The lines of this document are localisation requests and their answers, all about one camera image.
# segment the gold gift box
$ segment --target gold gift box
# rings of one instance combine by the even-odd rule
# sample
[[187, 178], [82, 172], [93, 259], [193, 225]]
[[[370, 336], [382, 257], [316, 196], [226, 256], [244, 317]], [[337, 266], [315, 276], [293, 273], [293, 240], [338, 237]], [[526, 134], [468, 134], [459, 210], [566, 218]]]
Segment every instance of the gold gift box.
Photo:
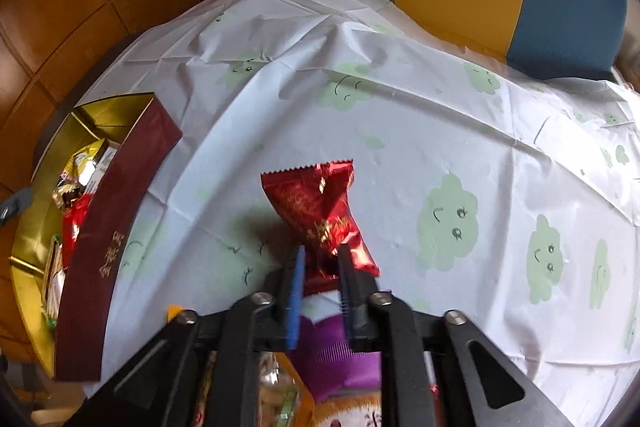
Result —
[[[62, 232], [62, 212], [53, 202], [51, 198], [52, 192], [56, 187], [60, 172], [76, 151], [100, 138], [108, 138], [124, 144], [132, 130], [136, 128], [136, 123], [139, 120], [143, 120], [143, 113], [145, 111], [149, 113], [151, 110], [154, 111], [154, 114], [158, 113], [161, 120], [164, 119], [162, 120], [164, 125], [160, 126], [161, 129], [158, 132], [168, 134], [166, 141], [171, 142], [170, 145], [172, 147], [179, 139], [180, 131], [152, 93], [126, 94], [105, 98], [76, 107], [66, 117], [47, 146], [31, 179], [33, 203], [20, 216], [10, 258], [11, 275], [18, 309], [28, 332], [31, 345], [40, 364], [51, 378], [56, 376], [56, 364], [58, 365], [58, 371], [60, 371], [60, 361], [56, 361], [54, 332], [47, 325], [42, 313], [43, 302], [41, 295], [50, 240], [52, 235]], [[146, 127], [145, 130], [140, 132], [149, 133], [148, 124]], [[171, 147], [168, 147], [162, 158]], [[136, 205], [135, 210], [137, 210], [140, 202], [132, 204]], [[78, 245], [76, 245], [74, 259], [78, 254]], [[93, 254], [91, 251], [82, 252], [82, 255]], [[69, 279], [67, 278], [65, 290], [68, 284]], [[100, 345], [99, 348], [101, 357], [102, 346]]]

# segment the cartoon face print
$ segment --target cartoon face print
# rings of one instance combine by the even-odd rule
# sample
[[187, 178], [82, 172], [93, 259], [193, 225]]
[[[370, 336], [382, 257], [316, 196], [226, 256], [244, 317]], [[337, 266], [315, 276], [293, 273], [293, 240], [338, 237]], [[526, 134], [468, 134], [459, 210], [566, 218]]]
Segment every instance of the cartoon face print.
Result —
[[374, 24], [373, 29], [375, 29], [375, 31], [377, 31], [378, 33], [384, 33], [384, 34], [391, 33], [391, 30], [383, 24]]
[[268, 62], [269, 59], [264, 56], [264, 52], [244, 52], [239, 55], [238, 60], [234, 60], [229, 64], [226, 73], [219, 79], [218, 83], [225, 84], [226, 87], [246, 84]]
[[618, 160], [618, 163], [622, 163], [622, 165], [629, 163], [629, 156], [626, 155], [625, 148], [622, 147], [622, 145], [616, 147], [616, 160]]
[[471, 62], [465, 62], [465, 71], [476, 91], [495, 94], [500, 89], [500, 81], [491, 71], [476, 66]]
[[560, 233], [549, 226], [545, 216], [540, 215], [527, 248], [527, 281], [532, 304], [551, 298], [551, 286], [558, 284], [563, 264]]
[[228, 10], [225, 10], [219, 15], [216, 15], [209, 25], [207, 25], [207, 28], [211, 29], [213, 32], [217, 32], [221, 26], [225, 26], [229, 22], [230, 18], [233, 18], [233, 15]]
[[588, 120], [588, 118], [585, 118], [585, 116], [577, 109], [574, 109], [574, 117], [579, 123], [585, 123]]
[[611, 284], [611, 271], [607, 261], [607, 243], [604, 239], [598, 241], [596, 256], [593, 260], [591, 273], [591, 291], [589, 293], [589, 308], [600, 308], [605, 292]]
[[456, 257], [467, 256], [478, 240], [478, 200], [462, 188], [455, 174], [446, 174], [434, 188], [418, 218], [418, 259], [426, 269], [447, 271]]
[[602, 155], [604, 156], [604, 161], [607, 162], [607, 167], [609, 167], [609, 169], [612, 168], [613, 167], [613, 160], [611, 159], [611, 155], [609, 154], [609, 151], [607, 151], [603, 147], [600, 147], [600, 151], [602, 152]]
[[146, 277], [153, 272], [153, 251], [166, 240], [164, 226], [151, 219], [136, 219], [120, 259], [119, 277]]
[[617, 115], [617, 114], [613, 114], [612, 112], [606, 112], [604, 114], [604, 120], [605, 120], [605, 122], [607, 122], [608, 124], [611, 124], [611, 125], [615, 125], [617, 123], [621, 123], [622, 122], [622, 118], [620, 118], [620, 116]]
[[286, 223], [267, 204], [257, 203], [231, 217], [212, 242], [206, 291], [234, 302], [258, 291], [264, 277], [296, 247]]
[[375, 84], [365, 78], [367, 73], [369, 68], [364, 64], [341, 64], [329, 73], [329, 83], [320, 94], [319, 105], [346, 111], [358, 100], [371, 98]]

